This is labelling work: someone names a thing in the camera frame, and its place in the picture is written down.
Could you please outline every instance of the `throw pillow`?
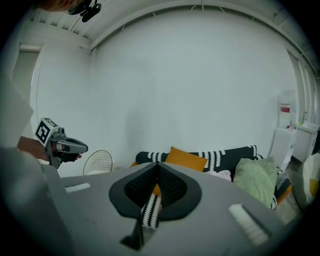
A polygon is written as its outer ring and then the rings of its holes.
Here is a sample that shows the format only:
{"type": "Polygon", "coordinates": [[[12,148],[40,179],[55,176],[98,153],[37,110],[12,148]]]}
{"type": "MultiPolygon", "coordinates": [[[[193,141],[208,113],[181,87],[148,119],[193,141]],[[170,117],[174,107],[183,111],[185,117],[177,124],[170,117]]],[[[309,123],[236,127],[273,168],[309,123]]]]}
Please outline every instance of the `throw pillow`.
{"type": "Polygon", "coordinates": [[[206,158],[190,154],[173,146],[165,160],[166,163],[191,168],[199,172],[204,171],[207,161],[206,158]]]}
{"type": "Polygon", "coordinates": [[[273,156],[251,160],[242,158],[235,168],[233,183],[270,207],[277,182],[277,166],[273,156]]]}
{"type": "Polygon", "coordinates": [[[159,185],[157,184],[152,192],[153,194],[157,195],[158,197],[160,196],[161,194],[161,191],[160,191],[160,187],[159,185]]]}

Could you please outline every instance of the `door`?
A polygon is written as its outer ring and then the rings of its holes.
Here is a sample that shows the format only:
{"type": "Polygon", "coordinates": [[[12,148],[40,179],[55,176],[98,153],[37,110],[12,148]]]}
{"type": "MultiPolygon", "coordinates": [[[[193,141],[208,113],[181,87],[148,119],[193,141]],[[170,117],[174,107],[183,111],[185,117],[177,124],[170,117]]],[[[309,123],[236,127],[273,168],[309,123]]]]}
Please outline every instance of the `door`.
{"type": "Polygon", "coordinates": [[[306,96],[305,96],[305,89],[304,89],[304,80],[302,77],[299,61],[291,53],[289,53],[289,56],[292,62],[296,84],[297,84],[297,91],[298,91],[297,116],[298,116],[298,120],[300,121],[302,120],[303,114],[306,111],[306,100],[305,100],[306,96]]]}
{"type": "MultiPolygon", "coordinates": [[[[38,56],[38,52],[20,51],[13,71],[13,83],[28,104],[30,104],[31,82],[38,56]]],[[[34,139],[31,121],[26,125],[22,136],[34,139]]]]}
{"type": "Polygon", "coordinates": [[[315,124],[316,123],[316,85],[315,85],[315,77],[311,70],[311,68],[306,68],[307,81],[309,85],[309,101],[310,101],[310,113],[309,113],[309,122],[315,124]]]}

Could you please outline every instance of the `white wall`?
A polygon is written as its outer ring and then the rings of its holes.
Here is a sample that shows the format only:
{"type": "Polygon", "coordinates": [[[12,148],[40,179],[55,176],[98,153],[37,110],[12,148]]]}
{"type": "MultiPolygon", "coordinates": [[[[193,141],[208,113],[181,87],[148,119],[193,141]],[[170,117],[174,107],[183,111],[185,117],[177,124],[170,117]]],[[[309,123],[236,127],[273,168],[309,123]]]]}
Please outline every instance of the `white wall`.
{"type": "MultiPolygon", "coordinates": [[[[44,42],[31,87],[33,131],[42,117],[49,117],[65,128],[67,136],[89,140],[93,131],[86,122],[88,111],[92,114],[89,63],[90,55],[72,44],[53,39],[44,42]]],[[[63,163],[58,169],[60,176],[80,175],[85,160],[63,163]]]]}
{"type": "Polygon", "coordinates": [[[230,149],[267,156],[277,96],[297,90],[283,40],[249,19],[175,11],[126,27],[97,51],[90,139],[128,166],[139,151],[230,149]]]}

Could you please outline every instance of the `ceiling beam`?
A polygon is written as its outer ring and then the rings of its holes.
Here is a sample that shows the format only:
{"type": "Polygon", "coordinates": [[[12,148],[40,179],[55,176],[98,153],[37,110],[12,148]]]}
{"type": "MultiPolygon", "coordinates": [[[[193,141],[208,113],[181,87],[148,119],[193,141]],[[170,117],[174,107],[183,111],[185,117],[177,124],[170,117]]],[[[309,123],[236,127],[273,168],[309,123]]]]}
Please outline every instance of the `ceiling beam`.
{"type": "Polygon", "coordinates": [[[37,10],[35,11],[35,15],[34,15],[34,21],[35,21],[35,22],[39,22],[40,12],[41,12],[41,9],[37,9],[37,10]]]}
{"type": "Polygon", "coordinates": [[[68,31],[70,31],[70,32],[74,31],[74,29],[75,29],[75,27],[76,27],[75,25],[76,25],[77,22],[79,21],[79,18],[81,18],[81,16],[79,17],[79,16],[77,15],[77,16],[73,17],[73,21],[72,21],[70,27],[68,28],[68,31]]]}
{"type": "Polygon", "coordinates": [[[311,46],[310,43],[304,43],[303,45],[301,45],[301,48],[302,48],[304,53],[308,53],[308,52],[311,52],[313,50],[313,47],[311,46]]]}
{"type": "Polygon", "coordinates": [[[20,52],[40,53],[41,46],[20,44],[19,51],[20,52]]]}
{"type": "Polygon", "coordinates": [[[80,36],[84,36],[84,35],[87,33],[87,31],[88,31],[89,29],[91,29],[91,28],[96,24],[96,22],[98,21],[98,19],[99,19],[99,15],[96,15],[96,16],[94,16],[90,21],[88,21],[87,23],[85,23],[85,25],[82,27],[79,35],[80,35],[80,36]]]}
{"type": "Polygon", "coordinates": [[[56,25],[58,28],[62,28],[68,18],[68,14],[63,14],[58,24],[56,25]]]}
{"type": "MultiPolygon", "coordinates": [[[[93,50],[98,44],[100,44],[106,37],[108,37],[111,33],[116,31],[118,28],[121,28],[123,25],[135,20],[136,18],[139,18],[143,15],[150,14],[152,12],[160,11],[163,9],[168,9],[168,8],[173,8],[173,7],[179,7],[179,6],[187,6],[187,5],[194,5],[197,4],[196,1],[194,0],[172,0],[172,1],[167,1],[167,2],[162,2],[159,4],[155,4],[149,7],[146,7],[144,9],[140,9],[131,15],[127,15],[126,17],[119,19],[117,22],[115,22],[113,25],[109,26],[104,32],[100,34],[89,46],[89,50],[93,50]]],[[[227,1],[221,1],[221,0],[206,0],[205,5],[207,6],[214,6],[214,7],[221,7],[221,8],[226,8],[226,9],[231,9],[235,10],[240,13],[247,14],[251,17],[254,17],[255,19],[258,19],[262,21],[263,23],[267,24],[268,26],[272,27],[276,31],[278,31],[280,34],[282,34],[289,42],[291,42],[300,52],[304,52],[301,48],[301,46],[291,38],[283,29],[282,27],[289,22],[292,18],[290,16],[285,16],[283,21],[279,25],[276,25],[273,20],[266,18],[265,16],[257,13],[255,10],[250,9],[249,7],[243,7],[241,6],[241,2],[239,4],[234,3],[234,2],[227,2],[227,1]]],[[[305,59],[313,69],[314,65],[310,61],[310,59],[305,56],[305,59]]]]}
{"type": "Polygon", "coordinates": [[[29,21],[25,25],[24,31],[22,43],[26,45],[39,46],[44,40],[60,40],[82,48],[89,54],[91,53],[88,50],[91,44],[89,39],[56,26],[29,21]]]}
{"type": "Polygon", "coordinates": [[[53,19],[54,19],[54,14],[49,12],[49,16],[48,18],[46,18],[45,24],[51,25],[53,19]]]}
{"type": "Polygon", "coordinates": [[[291,15],[287,11],[287,9],[282,8],[276,15],[273,16],[272,22],[279,26],[281,23],[283,23],[287,18],[289,18],[291,15]]]}

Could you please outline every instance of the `black and white striped fabric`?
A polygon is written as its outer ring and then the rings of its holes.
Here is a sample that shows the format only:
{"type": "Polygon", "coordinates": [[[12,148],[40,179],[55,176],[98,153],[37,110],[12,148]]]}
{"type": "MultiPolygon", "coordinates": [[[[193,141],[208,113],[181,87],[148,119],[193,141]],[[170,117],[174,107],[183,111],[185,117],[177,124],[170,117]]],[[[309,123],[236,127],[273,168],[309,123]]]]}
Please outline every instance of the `black and white striped fabric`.
{"type": "MultiPolygon", "coordinates": [[[[169,153],[163,152],[140,152],[136,155],[135,161],[138,165],[143,163],[165,162],[168,154],[169,153]]],[[[204,173],[208,171],[215,171],[218,173],[223,170],[228,170],[231,173],[232,180],[235,176],[236,166],[241,158],[251,160],[262,158],[261,155],[257,154],[256,145],[228,150],[191,152],[190,154],[208,159],[203,169],[204,173]]]]}
{"type": "Polygon", "coordinates": [[[274,211],[277,208],[277,205],[278,205],[277,198],[276,198],[275,195],[273,195],[272,201],[271,201],[271,205],[270,205],[270,209],[274,211]]]}
{"type": "Polygon", "coordinates": [[[151,194],[141,210],[141,223],[146,228],[156,229],[159,224],[160,196],[151,194]]]}

